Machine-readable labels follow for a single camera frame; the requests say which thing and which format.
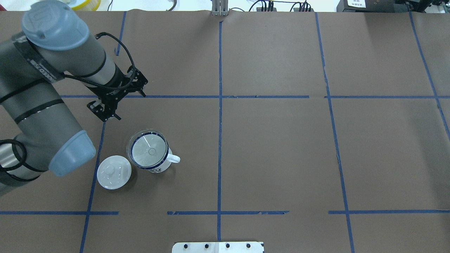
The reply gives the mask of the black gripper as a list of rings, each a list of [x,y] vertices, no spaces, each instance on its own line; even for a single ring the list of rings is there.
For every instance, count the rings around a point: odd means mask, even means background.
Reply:
[[[103,97],[125,97],[136,91],[136,68],[129,67],[127,74],[116,67],[113,78],[102,88]]]

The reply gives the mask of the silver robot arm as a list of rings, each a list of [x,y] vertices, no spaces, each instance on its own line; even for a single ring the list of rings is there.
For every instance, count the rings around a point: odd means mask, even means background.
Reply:
[[[97,96],[89,110],[106,122],[129,92],[147,80],[134,62],[123,73],[87,24],[67,4],[44,0],[21,20],[21,32],[1,43],[1,105],[21,133],[1,140],[1,195],[51,171],[64,176],[96,154],[87,132],[54,84],[73,79]]]

